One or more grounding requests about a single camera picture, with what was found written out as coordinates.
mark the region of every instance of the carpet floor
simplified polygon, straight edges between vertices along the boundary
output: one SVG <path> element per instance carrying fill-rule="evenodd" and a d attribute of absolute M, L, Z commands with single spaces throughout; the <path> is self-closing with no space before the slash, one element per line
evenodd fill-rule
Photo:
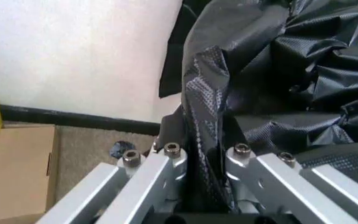
<path fill-rule="evenodd" d="M 116 164 L 109 149 L 119 140 L 133 143 L 141 153 L 150 149 L 154 136 L 110 130 L 57 126 L 60 138 L 56 202 L 99 163 Z"/>

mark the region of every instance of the silver metal bar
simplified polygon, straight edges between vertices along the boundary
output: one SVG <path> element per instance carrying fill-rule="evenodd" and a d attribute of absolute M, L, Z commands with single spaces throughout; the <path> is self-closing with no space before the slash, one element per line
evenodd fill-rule
<path fill-rule="evenodd" d="M 172 161 L 151 153 L 96 223 L 142 223 L 146 214 L 165 200 L 172 174 Z"/>
<path fill-rule="evenodd" d="M 37 224 L 89 223 L 99 209 L 112 202 L 127 181 L 123 168 L 100 163 Z"/>
<path fill-rule="evenodd" d="M 301 175 L 358 220 L 358 183 L 328 164 L 304 169 Z"/>
<path fill-rule="evenodd" d="M 251 159 L 240 179 L 266 212 L 290 210 L 303 224 L 358 223 L 274 154 Z"/>

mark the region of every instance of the bolt head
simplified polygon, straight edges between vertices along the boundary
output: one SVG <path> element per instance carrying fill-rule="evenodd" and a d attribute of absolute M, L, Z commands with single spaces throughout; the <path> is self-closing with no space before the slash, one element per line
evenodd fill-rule
<path fill-rule="evenodd" d="M 234 146 L 234 154 L 248 157 L 251 154 L 251 148 L 247 144 L 238 143 Z"/>
<path fill-rule="evenodd" d="M 290 167 L 295 167 L 296 159 L 291 153 L 280 152 L 277 157 Z"/>
<path fill-rule="evenodd" d="M 140 153 L 136 150 L 128 150 L 122 156 L 124 165 L 127 167 L 137 167 L 141 163 Z"/>
<path fill-rule="evenodd" d="M 178 143 L 170 142 L 164 146 L 164 154 L 171 159 L 180 157 L 180 146 Z"/>

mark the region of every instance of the cardboard box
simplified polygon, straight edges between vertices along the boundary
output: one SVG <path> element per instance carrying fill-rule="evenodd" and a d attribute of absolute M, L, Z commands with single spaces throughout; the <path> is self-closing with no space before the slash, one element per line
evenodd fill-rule
<path fill-rule="evenodd" d="M 53 206 L 57 164 L 54 126 L 0 130 L 0 224 L 34 223 Z"/>

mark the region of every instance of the black fabric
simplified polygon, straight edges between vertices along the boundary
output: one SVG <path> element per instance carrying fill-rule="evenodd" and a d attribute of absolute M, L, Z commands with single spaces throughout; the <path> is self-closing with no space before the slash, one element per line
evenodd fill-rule
<path fill-rule="evenodd" d="M 213 0 L 185 42 L 182 107 L 185 210 L 238 211 L 227 117 L 257 154 L 358 142 L 358 0 Z"/>
<path fill-rule="evenodd" d="M 159 81 L 160 98 L 178 93 L 182 88 L 183 44 L 204 6 L 210 0 L 184 0 L 168 40 L 164 67 Z"/>

